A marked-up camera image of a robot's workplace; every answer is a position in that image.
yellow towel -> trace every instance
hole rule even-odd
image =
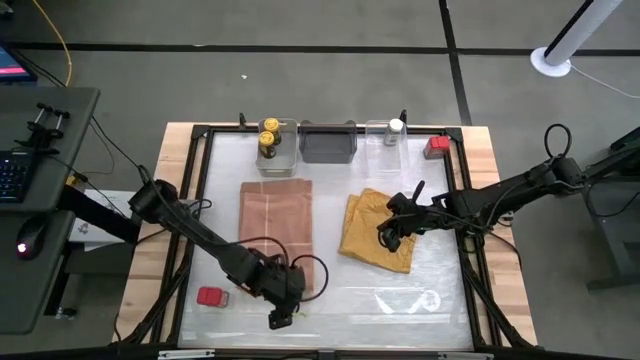
[[[338,252],[368,264],[408,274],[416,235],[402,239],[395,253],[389,252],[378,242],[376,227],[393,215],[386,206],[389,199],[388,195],[373,189],[364,189],[360,196],[349,195]]]

white stand base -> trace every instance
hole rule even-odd
[[[571,61],[567,59],[564,63],[553,66],[547,64],[544,59],[544,52],[547,50],[546,47],[541,47],[533,50],[529,59],[531,60],[531,65],[533,65],[536,70],[538,70],[541,74],[549,76],[549,77],[563,77],[571,71]]]

concrete floor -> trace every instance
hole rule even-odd
[[[533,48],[547,45],[582,2],[448,3],[458,47]],[[446,46],[437,0],[42,4],[67,40],[78,43]],[[0,25],[0,39],[55,42],[28,1],[18,2],[16,12],[13,24]],[[624,2],[584,48],[637,49],[638,17],[640,3]],[[25,54],[60,78],[66,74],[60,51]],[[402,108],[413,124],[461,121],[447,55],[76,51],[72,56],[73,85],[102,90],[96,116],[125,151],[150,169],[168,121],[229,121],[240,111],[250,120],[278,114],[317,122],[366,121],[394,116]],[[570,155],[583,166],[640,125],[638,100],[575,72],[545,78],[524,56],[461,56],[460,64],[472,123],[490,128],[503,177],[545,159],[542,137],[549,124],[571,128]],[[579,57],[574,64],[640,94],[637,57]],[[134,169],[116,157],[115,173],[98,175],[94,182],[104,189],[136,190]],[[101,145],[85,142],[76,167],[108,166]],[[640,287],[591,295],[584,286],[605,277],[609,267],[581,199],[546,198],[525,207],[516,216],[514,233],[540,345],[640,358]],[[89,321],[43,320],[28,337],[0,337],[0,349],[25,351],[23,341],[29,338],[39,343],[38,349],[107,343],[119,302],[113,294],[121,296],[124,282],[92,278],[82,283],[104,284],[87,287],[90,295],[79,297],[82,314],[91,314],[86,315]],[[63,338],[43,336],[62,329]]]

clear plastic bin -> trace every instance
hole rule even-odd
[[[280,124],[282,142],[276,145],[276,156],[267,159],[260,154],[256,144],[256,168],[264,177],[291,177],[296,172],[298,162],[298,122],[294,119],[277,118]],[[258,123],[258,131],[264,131],[264,121]]]
[[[350,164],[358,149],[356,123],[300,123],[300,154],[306,163]]]
[[[385,138],[389,136],[390,122],[391,120],[369,120],[365,125],[367,175],[371,178],[398,176],[406,164],[409,164],[407,126],[403,123],[394,144],[389,145]]]

white bottle cap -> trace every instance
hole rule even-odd
[[[404,127],[404,123],[400,119],[391,119],[391,121],[389,121],[389,127],[393,132],[400,132]]]

